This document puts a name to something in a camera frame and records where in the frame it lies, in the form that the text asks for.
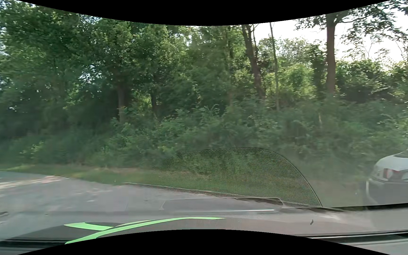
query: white car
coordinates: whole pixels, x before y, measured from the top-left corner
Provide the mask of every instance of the white car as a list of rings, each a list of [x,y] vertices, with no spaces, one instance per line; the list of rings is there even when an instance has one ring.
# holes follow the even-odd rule
[[[408,149],[380,159],[366,182],[371,204],[408,203]]]

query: grass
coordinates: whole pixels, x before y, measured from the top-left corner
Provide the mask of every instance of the grass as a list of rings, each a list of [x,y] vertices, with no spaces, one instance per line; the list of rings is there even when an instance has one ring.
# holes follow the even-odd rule
[[[120,185],[122,183],[142,183],[186,189],[227,192],[248,196],[292,196],[309,197],[309,189],[302,185],[278,177],[253,177],[210,174],[202,175],[187,171],[156,171],[135,168],[104,168],[78,165],[16,165],[0,164],[0,171],[35,173],[82,179],[90,182]],[[330,181],[308,180],[324,206],[362,205],[362,191],[358,180]]]

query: tree trunk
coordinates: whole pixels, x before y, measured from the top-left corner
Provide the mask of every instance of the tree trunk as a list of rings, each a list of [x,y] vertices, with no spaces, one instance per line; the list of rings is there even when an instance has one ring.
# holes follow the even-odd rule
[[[275,61],[275,106],[276,110],[280,111],[280,99],[278,98],[278,59],[276,58],[276,44],[275,37],[273,37],[272,23],[269,22],[270,33],[272,35],[273,60]]]
[[[124,124],[127,122],[127,118],[125,115],[125,90],[122,84],[118,84],[116,86],[117,90],[117,108],[119,109],[119,122]]]
[[[335,17],[333,14],[326,15],[327,21],[327,78],[326,87],[330,95],[335,94],[336,61],[335,61]]]
[[[262,88],[261,70],[258,66],[258,60],[254,55],[251,32],[252,31],[250,25],[242,25],[242,33],[243,39],[245,41],[246,54],[248,56],[248,59],[250,60],[251,69],[254,75],[254,88],[258,92],[258,97],[264,100],[265,92],[264,89]]]
[[[157,96],[155,95],[154,92],[150,93],[150,105],[152,106],[152,112],[154,113],[154,115],[158,116]]]
[[[233,84],[232,84],[232,75],[233,75],[233,67],[232,67],[232,61],[234,59],[234,50],[232,47],[231,39],[229,38],[229,32],[231,31],[231,26],[224,26],[224,56],[225,56],[225,61],[227,64],[227,69],[228,69],[228,102],[229,102],[229,107],[232,108],[233,106]]]

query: roadside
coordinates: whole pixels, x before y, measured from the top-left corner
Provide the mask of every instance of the roadside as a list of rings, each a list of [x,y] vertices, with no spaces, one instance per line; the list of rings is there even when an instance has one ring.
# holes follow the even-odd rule
[[[242,192],[248,184],[234,178],[209,179],[208,176],[192,174],[189,172],[171,172],[141,170],[136,168],[103,168],[78,165],[19,165],[0,164],[0,171],[35,173],[49,176],[69,177],[89,182],[104,183],[111,185],[123,185],[124,183],[142,183],[150,185],[169,186],[186,189],[232,191]],[[308,179],[324,206],[361,206],[363,205],[363,191],[360,183],[362,179],[353,177],[346,180],[326,180],[325,178]],[[262,189],[254,189],[253,196],[270,196]]]

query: sky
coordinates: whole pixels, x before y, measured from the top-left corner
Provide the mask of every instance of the sky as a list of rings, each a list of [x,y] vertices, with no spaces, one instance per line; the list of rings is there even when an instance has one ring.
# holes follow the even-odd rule
[[[295,30],[295,21],[294,20],[284,20],[284,21],[277,21],[273,22],[273,35],[275,38],[304,38],[309,42],[313,42],[315,40],[321,40],[325,42],[326,40],[326,32],[319,31],[318,28],[314,29],[304,29],[304,30]],[[408,19],[403,14],[398,14],[397,24],[403,28],[408,27]],[[336,27],[336,37],[335,37],[335,47],[338,50],[336,53],[337,58],[343,58],[346,54],[344,51],[348,49],[354,48],[352,44],[343,44],[340,39],[340,35],[343,34],[348,28],[349,24],[339,24]],[[267,38],[270,35],[270,26],[269,23],[261,23],[255,29],[255,37],[258,41],[262,38]],[[401,61],[403,60],[401,55],[401,44],[399,42],[394,42],[391,40],[386,40],[382,43],[376,43],[371,45],[370,40],[366,38],[366,51],[369,53],[369,56],[372,58],[376,58],[376,52],[379,49],[385,48],[390,51],[389,58],[393,61]]]

